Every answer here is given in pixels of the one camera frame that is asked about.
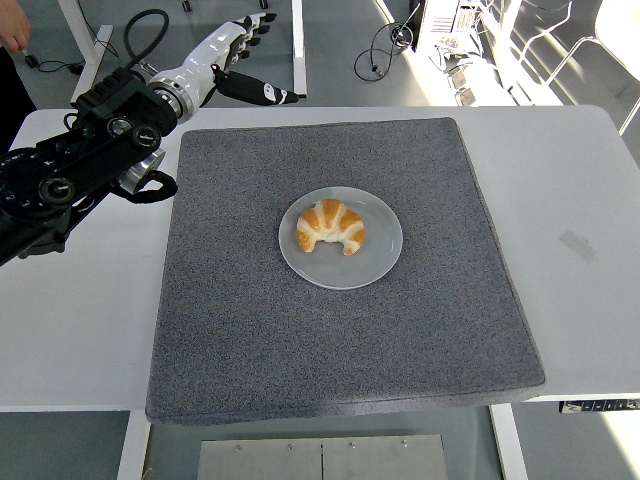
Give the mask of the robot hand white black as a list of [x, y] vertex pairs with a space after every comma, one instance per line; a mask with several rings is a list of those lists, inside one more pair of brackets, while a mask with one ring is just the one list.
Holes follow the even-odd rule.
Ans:
[[293, 104], [299, 96], [231, 66], [249, 56], [249, 48], [270, 30], [276, 15], [262, 12], [222, 24], [192, 50], [183, 64], [166, 74], [184, 111], [196, 111], [214, 93], [258, 106]]

